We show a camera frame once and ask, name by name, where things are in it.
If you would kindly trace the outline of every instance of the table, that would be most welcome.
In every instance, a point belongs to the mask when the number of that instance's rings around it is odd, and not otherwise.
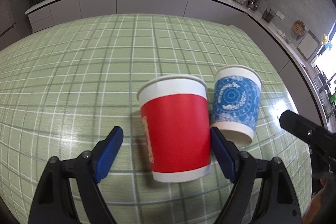
[[[241,30],[207,21],[164,15],[113,15],[82,19],[35,33],[0,52],[0,195],[13,215],[27,223],[36,185],[47,160],[77,157],[104,139],[113,126],[124,143],[100,183],[120,224],[213,223],[232,185],[212,157],[211,174],[187,183],[152,179],[136,99],[148,80],[188,73],[208,85],[226,64],[254,69],[262,79],[261,104],[253,143],[256,158],[281,157],[301,211],[310,203],[308,147],[282,130],[279,115],[296,111],[276,70]],[[260,180],[256,180],[252,215]],[[76,182],[74,200],[88,223]]]

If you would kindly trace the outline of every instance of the printed label on cup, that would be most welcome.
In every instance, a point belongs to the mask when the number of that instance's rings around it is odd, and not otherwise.
[[[142,118],[142,123],[145,128],[145,137],[146,137],[146,143],[148,147],[148,157],[149,157],[149,162],[154,163],[154,157],[153,157],[153,151],[152,151],[152,145],[151,145],[151,139],[149,137],[149,131],[148,131],[148,124],[147,124],[147,117]]]

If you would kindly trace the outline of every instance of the cutting board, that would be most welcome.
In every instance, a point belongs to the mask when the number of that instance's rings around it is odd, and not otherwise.
[[[311,55],[314,53],[317,47],[320,46],[320,41],[316,38],[316,36],[308,31],[305,37],[301,40],[300,44],[297,46],[300,53],[303,57],[308,60]]]

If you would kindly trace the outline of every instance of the paper cup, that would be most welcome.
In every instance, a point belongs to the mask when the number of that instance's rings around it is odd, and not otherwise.
[[[191,75],[147,82],[137,93],[153,178],[184,182],[211,172],[206,84]]]
[[[212,127],[236,146],[252,143],[261,95],[257,73],[241,65],[219,69],[215,75]]]

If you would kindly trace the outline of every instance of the blue gripper pad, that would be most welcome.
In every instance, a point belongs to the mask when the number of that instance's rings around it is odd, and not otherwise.
[[[210,130],[211,149],[214,152],[224,176],[236,183],[235,163],[214,129]]]
[[[93,179],[96,183],[100,182],[103,178],[106,178],[121,147],[121,144],[123,143],[123,139],[123,130],[120,127],[114,127],[107,138],[98,142],[95,148],[92,150],[96,164],[96,172],[93,175]]]

